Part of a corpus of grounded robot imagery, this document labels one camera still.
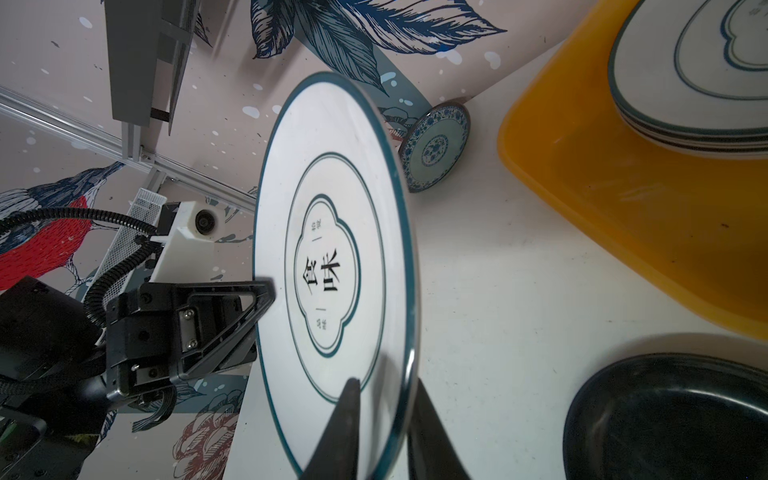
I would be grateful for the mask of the small teal patterned plate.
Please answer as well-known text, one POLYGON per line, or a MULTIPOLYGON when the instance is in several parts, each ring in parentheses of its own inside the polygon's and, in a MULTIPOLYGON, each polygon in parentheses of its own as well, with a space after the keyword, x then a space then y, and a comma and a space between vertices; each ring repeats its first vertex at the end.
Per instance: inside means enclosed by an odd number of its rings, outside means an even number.
POLYGON ((435 186, 451 172, 466 147, 470 129, 468 110, 453 101, 435 106, 414 124, 399 148, 411 193, 435 186))

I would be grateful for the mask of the black round plate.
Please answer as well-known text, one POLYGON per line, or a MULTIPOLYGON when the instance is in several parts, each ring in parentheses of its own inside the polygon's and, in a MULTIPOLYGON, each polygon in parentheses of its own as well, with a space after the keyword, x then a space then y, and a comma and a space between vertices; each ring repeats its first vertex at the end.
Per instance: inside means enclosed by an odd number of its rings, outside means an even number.
POLYGON ((764 479, 767 373, 703 355, 630 357, 575 395, 568 479, 764 479))

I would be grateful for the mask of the green rim plate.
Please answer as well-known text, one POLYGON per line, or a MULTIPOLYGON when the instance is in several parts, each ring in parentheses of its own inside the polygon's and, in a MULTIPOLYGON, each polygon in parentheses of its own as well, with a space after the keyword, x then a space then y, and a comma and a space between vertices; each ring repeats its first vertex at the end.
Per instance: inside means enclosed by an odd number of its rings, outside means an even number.
POLYGON ((621 115, 624 123, 640 137, 660 147, 702 158, 724 160, 766 160, 766 141, 741 141, 736 138, 685 137, 679 134, 654 130, 627 115, 621 115))

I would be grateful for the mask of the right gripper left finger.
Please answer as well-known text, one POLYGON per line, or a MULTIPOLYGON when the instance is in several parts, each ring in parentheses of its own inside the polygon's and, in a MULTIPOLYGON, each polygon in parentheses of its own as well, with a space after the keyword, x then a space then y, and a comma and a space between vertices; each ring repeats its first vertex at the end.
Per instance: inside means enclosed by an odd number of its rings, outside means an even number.
POLYGON ((360 400, 360 381, 349 378, 301 480, 357 478, 360 400))

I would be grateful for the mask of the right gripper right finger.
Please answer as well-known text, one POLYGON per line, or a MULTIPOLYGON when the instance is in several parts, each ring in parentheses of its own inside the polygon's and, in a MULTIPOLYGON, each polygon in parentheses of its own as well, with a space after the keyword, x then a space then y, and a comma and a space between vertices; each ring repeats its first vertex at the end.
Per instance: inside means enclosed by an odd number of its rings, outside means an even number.
POLYGON ((411 480, 470 479, 421 380, 408 428, 407 455, 411 480))

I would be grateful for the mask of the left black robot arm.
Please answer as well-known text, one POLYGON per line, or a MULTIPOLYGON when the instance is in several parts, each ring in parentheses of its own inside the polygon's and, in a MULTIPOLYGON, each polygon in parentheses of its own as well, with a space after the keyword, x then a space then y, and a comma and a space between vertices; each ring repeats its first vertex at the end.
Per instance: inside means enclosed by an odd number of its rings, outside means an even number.
POLYGON ((146 283, 112 299, 103 325, 27 277, 1 296, 1 475, 75 479, 108 415, 142 405, 164 422, 190 383, 253 361, 267 279, 146 283))

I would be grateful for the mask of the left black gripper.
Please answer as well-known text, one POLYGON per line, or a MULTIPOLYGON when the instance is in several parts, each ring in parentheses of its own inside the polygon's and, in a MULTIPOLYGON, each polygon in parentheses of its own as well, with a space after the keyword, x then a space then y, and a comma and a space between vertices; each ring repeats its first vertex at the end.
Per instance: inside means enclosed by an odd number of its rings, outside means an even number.
MULTIPOLYGON (((174 378, 204 378, 257 358, 256 326, 276 299, 273 281, 179 284, 181 353, 174 378)), ((172 285, 145 283, 107 305, 109 398, 136 398, 171 385, 172 285)))

